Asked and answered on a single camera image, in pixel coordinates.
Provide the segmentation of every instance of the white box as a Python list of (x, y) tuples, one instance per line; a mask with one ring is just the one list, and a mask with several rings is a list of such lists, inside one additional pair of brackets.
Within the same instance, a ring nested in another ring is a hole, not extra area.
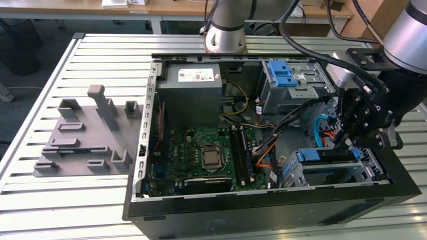
[(101, 0), (101, 9), (124, 9), (127, 7), (127, 0)]
[(145, 5), (149, 0), (127, 0), (128, 4)]

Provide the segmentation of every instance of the sticker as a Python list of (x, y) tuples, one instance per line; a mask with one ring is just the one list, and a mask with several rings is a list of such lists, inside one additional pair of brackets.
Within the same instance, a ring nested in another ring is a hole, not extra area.
[(213, 69), (180, 69), (177, 72), (179, 82), (213, 82)]
[(293, 77), (296, 79), (305, 79), (304, 74), (295, 74)]
[(148, 14), (147, 11), (128, 11), (129, 14)]
[(257, 115), (263, 114), (263, 107), (261, 106), (256, 106), (256, 114)]
[(273, 171), (269, 172), (269, 179), (277, 183), (277, 175), (273, 173)]

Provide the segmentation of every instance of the yellow wire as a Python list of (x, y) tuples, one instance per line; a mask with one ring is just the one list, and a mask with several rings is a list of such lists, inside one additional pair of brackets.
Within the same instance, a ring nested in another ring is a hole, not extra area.
[(228, 112), (228, 113), (221, 113), (220, 114), (221, 116), (233, 116), (233, 115), (237, 115), (237, 114), (243, 113), (247, 110), (248, 105), (249, 105), (249, 101), (248, 101), (247, 93), (245, 93), (245, 91), (243, 91), (241, 87), (233, 81), (227, 80), (227, 82), (229, 82), (240, 90), (240, 92), (244, 95), (244, 100), (245, 100), (245, 104), (244, 104), (244, 107), (243, 107), (241, 110), (239, 110), (236, 112)]

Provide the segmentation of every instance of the desk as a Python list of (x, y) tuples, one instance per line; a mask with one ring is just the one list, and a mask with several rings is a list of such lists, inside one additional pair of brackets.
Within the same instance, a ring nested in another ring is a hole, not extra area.
[[(203, 0), (149, 0), (144, 5), (128, 5), (128, 8), (101, 9), (103, 0), (0, 0), (0, 18), (14, 19), (73, 19), (73, 20), (147, 20), (152, 24), (152, 33), (161, 34), (161, 21), (203, 21)], [(307, 24), (328, 24), (327, 11), (316, 6), (303, 6)], [(353, 17), (344, 7), (333, 11), (333, 23), (341, 32), (347, 20)], [(295, 9), (287, 23), (300, 24), (303, 13)]]
[[(295, 40), (321, 54), (361, 47), (356, 42), (320, 37), (296, 37)], [(75, 98), (83, 106), (95, 105), (87, 97), (87, 87), (103, 84), (104, 94), (116, 105), (125, 101), (137, 101), (143, 105), (151, 54), (203, 53), (203, 42), (197, 35), (87, 34), (84, 39), (72, 39), (0, 161), (0, 240), (148, 240), (133, 224), (121, 220), (127, 175), (36, 178), (32, 176), (33, 166), (60, 117), (56, 108), (61, 99)], [(248, 36), (245, 42), (249, 53), (297, 53), (280, 37)], [(409, 112), (396, 128), (408, 144), (395, 153), (423, 195), (347, 224), (221, 238), (425, 239), (427, 122), (420, 111)]]

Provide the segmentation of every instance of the blue plastic latch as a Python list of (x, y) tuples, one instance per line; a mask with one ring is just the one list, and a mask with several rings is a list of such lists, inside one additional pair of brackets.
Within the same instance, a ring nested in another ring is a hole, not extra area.
[(304, 162), (304, 156), (300, 152), (296, 152), (296, 158), (299, 162)]
[(288, 171), (289, 171), (289, 168), (291, 168), (291, 165), (289, 164), (287, 164), (285, 165), (285, 167), (283, 168), (283, 171), (281, 171), (281, 177), (284, 177), (285, 176), (285, 174), (288, 173)]
[(309, 149), (309, 150), (301, 150), (299, 152), (304, 156), (305, 161), (320, 161), (317, 150)]
[(293, 79), (292, 69), (288, 67), (287, 62), (283, 60), (272, 60), (268, 64), (275, 85), (277, 87), (296, 87), (299, 82)]
[(357, 150), (356, 148), (353, 148), (353, 149), (351, 149), (351, 151), (352, 151), (352, 154), (353, 154), (355, 159), (360, 160), (361, 155), (360, 155), (359, 150)]

